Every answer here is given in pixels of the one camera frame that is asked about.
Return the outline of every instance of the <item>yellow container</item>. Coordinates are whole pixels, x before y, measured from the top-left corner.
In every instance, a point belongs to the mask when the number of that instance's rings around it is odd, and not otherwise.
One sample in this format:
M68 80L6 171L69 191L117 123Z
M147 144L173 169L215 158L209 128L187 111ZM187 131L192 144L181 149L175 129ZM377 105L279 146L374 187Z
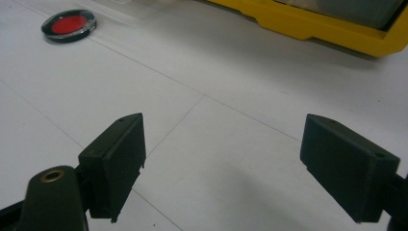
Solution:
M329 41L373 57L399 52L408 43L407 6L387 31L381 31L273 0L209 1L254 17L262 27L271 31L295 39Z

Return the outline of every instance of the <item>screw hole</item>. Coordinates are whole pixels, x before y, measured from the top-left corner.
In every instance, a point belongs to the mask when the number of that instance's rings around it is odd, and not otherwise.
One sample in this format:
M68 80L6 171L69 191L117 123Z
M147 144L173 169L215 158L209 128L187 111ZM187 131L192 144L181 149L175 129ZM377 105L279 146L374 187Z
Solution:
M64 176L64 171L60 169L50 170L41 176L41 182L50 183L57 181Z

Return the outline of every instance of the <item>gray line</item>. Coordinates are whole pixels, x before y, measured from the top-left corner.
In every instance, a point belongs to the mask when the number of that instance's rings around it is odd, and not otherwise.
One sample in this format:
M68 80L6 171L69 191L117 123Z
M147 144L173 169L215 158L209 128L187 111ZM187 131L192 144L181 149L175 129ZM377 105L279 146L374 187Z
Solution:
M167 132L167 134L159 141L159 143L157 143L156 146L153 147L153 149L147 154L147 157L149 157L154 152L154 150L156 150L156 148L167 138L168 135L170 135L170 133L180 124L180 122L192 111L192 109L194 109L197 106L197 104L199 102L201 102L201 100L204 98L204 96L205 96L205 94L201 95L201 97L197 100L197 102L195 102L195 104L189 109L189 111L186 112L183 115L183 117L180 118L180 120L177 122L177 124L174 125L174 127L172 127L170 129L170 131Z
M293 136L291 136L291 135L288 135L288 134L286 134L286 133L284 133L284 132L278 130L277 128L274 128L274 127L272 127L272 126L270 126L270 125L264 123L263 121L261 121L261 120L255 118L255 117L253 117L253 116L251 116L251 115L248 115L248 114L246 114L246 113L244 113L244 112L241 112L241 111L239 111L238 109L235 109L235 108L233 108L233 107L231 107L231 106L229 106L229 105L227 105L227 104L225 104L225 103L223 103L223 102L221 102L221 101L219 101L219 100L213 98L212 96L210 96L210 95L208 95L208 94L206 94L206 93L204 93L204 92L201 92L200 90L197 90L197 89L195 89L195 88L193 88L193 87L191 87L191 86L188 86L188 85L186 85L186 84L184 84L184 83L182 83L182 82L180 82L180 81L178 81L178 80L176 80L176 79L174 79L174 78L171 78L170 76L168 76L168 75L166 75L166 74L164 74L164 73L162 73L162 72L160 72L160 71L158 71L158 70L156 70L156 69L154 69L154 68L148 66L147 64L143 64L143 63L141 63L141 62L139 62L139 61L137 61L137 60L135 60L135 59L133 59L133 58L131 58L131 57L128 57L128 56L126 56L126 55L124 55L124 54L122 54L122 53L120 53L120 52L118 52L118 51L116 51L116 50L113 50L112 48L110 48L110 47L108 47L108 46L106 46L106 45L104 45L104 44L102 44L102 43L100 43L100 42L98 42L98 41L96 41L96 40L93 40L93 39L92 39L92 41L98 43L99 45L102 45L103 47L105 47L105 48L107 48L107 49L110 49L110 50L116 52L116 54L118 54L118 55L120 55L120 56L123 56L123 57L125 57L125 58L127 58L127 59L129 59L129 60L132 60L132 61L134 61L134 62L140 64L140 65L143 65L143 66L145 66L146 68L148 68L148 69L150 69L150 70L153 70L153 71L155 71L156 73L159 73L159 74L165 76L166 78L168 78L168 79L170 79L170 80L173 80L173 81L175 81L175 82L177 82L177 83L179 83L179 84L185 86L186 88L188 88L188 89L190 89L190 90L194 90L194 91L196 91L196 92L199 92L199 93L203 94L204 96L207 96L207 97L209 97L209 98L215 100L216 102L218 102L218 103L220 103L220 104L222 104L222 105L228 107L229 109L234 110L235 112L238 112L238 113L240 113L240 114L242 114L242 115L244 115L244 116L247 116L247 117L249 117L249 118L252 118L252 119L254 119L255 121L257 121L257 122L259 122L259 123L265 125L265 126L268 127L268 128L271 128L271 129L275 130L276 132L278 132L278 133L280 133L280 134L282 134L282 135L284 135L284 136L287 136L287 137L289 137L289 138L294 139L295 141L299 141L299 142L300 142L300 140L298 140L297 138L295 138L295 137L293 137Z
M264 123L263 121L261 121L261 120L255 118L255 117L252 117L251 115L248 115L248 114L246 114L246 113L244 113L244 112L241 112L241 111L239 111L239 110L237 110L237 109L235 109L235 108L233 108L233 107L231 107L231 106L229 106L229 105L227 105L227 104L225 104L225 103L223 103L223 102L221 102L221 101L219 101L219 100L217 100L217 99L214 99L213 97L211 97L211 96L209 96L209 95L207 95L207 94L205 94L205 96L207 96L207 97L209 97L209 98L215 100L217 103L222 104L222 105L224 105L225 107L227 107L227 108L229 108L229 109L231 109L231 110L234 110L234 111L237 112L237 113L240 113L240 114L242 114L242 115L244 115L244 116L247 116L247 117L249 117L249 118L252 118L253 120L255 120L255 121L257 121L257 122L259 122L259 123L265 125L265 126L268 127L268 128L271 128L271 129L275 130L276 132L278 132L278 133L280 133L280 134L282 134L282 135L284 135L284 136L287 136L287 137L289 137L289 138L292 138L292 139L294 139L295 141L301 142L301 141L298 140L297 138L295 138L295 137L293 137L293 136L291 136L291 135L288 135L288 134L286 134L286 133L284 133L284 132L278 130L277 128L274 128L274 127L272 127L272 126L270 126L270 125Z
M28 10L28 11L30 11L30 12L37 13L37 14L43 16L43 17L47 17L46 14L42 14L42 12L38 12L38 11L35 10L35 9L31 9L29 6L26 6L24 3L19 3L19 2L15 1L15 0L12 0L12 1L13 1L15 4L20 5L21 7L25 8L26 10Z
M78 143L75 139L73 139L71 136L69 136L69 134L67 134L66 131L64 131L60 126L58 126L57 123L55 123L50 117L48 117L47 115L45 115L42 111L40 111L36 106L34 106L34 104L32 104L29 100L27 100L25 97L23 97L17 90L13 89L10 85L6 84L6 82L4 82L2 79L0 79L0 82L3 83L5 86L7 86L10 90L12 90L18 97L20 97L22 100L24 100L24 102L26 102L29 106L31 106L34 110L36 110L40 115L42 115L46 120L48 120L51 124L53 124L56 128L58 128L58 130L60 130L61 132L63 132L67 137L69 137L72 141L74 141L76 144L78 144L78 146L80 146L82 149L84 149L84 147Z
M176 223L174 223L170 218L168 218L164 213L162 213L160 210L158 210L152 203L150 203L146 198L144 198L142 195L140 195L138 192L136 192L134 189L132 189L134 193L136 193L138 196L140 196L144 201L146 201L147 204L149 204L151 207L153 207L159 214L161 214L163 217L165 217L168 221L170 221L174 226L176 226L180 231L183 231L180 226L178 226Z

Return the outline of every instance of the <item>red liquid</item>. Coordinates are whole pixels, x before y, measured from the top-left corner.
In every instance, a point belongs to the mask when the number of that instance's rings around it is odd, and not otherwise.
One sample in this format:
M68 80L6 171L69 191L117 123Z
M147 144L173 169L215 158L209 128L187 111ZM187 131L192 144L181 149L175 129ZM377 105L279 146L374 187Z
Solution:
M51 30L55 34L69 34L81 29L87 21L88 20L82 15L72 15L55 22Z

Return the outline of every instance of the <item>red petri dish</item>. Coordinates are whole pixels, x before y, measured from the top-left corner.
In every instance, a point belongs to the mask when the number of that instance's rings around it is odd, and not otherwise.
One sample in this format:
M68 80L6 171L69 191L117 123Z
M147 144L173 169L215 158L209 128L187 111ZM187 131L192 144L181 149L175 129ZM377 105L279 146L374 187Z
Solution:
M87 23L87 21L87 18L82 15L71 15L56 21L51 26L51 30L55 34L69 34L81 29Z
M95 28L95 16L87 10L57 13L45 20L41 26L46 38L61 43L83 39Z

